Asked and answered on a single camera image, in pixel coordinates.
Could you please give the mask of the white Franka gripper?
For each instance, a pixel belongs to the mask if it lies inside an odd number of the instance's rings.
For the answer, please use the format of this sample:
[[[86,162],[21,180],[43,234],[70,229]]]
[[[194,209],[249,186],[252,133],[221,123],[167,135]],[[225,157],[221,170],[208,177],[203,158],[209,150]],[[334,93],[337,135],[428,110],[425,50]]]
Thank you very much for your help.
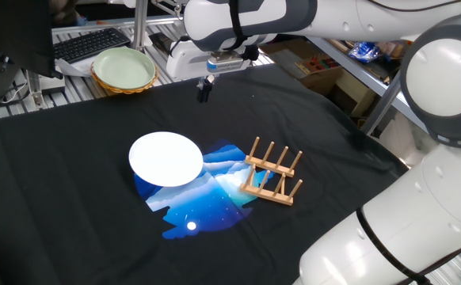
[[[171,45],[171,53],[167,59],[166,71],[176,80],[206,77],[197,84],[197,101],[208,101],[215,77],[220,74],[245,70],[252,61],[244,59],[240,51],[201,51],[191,41],[176,42]]]

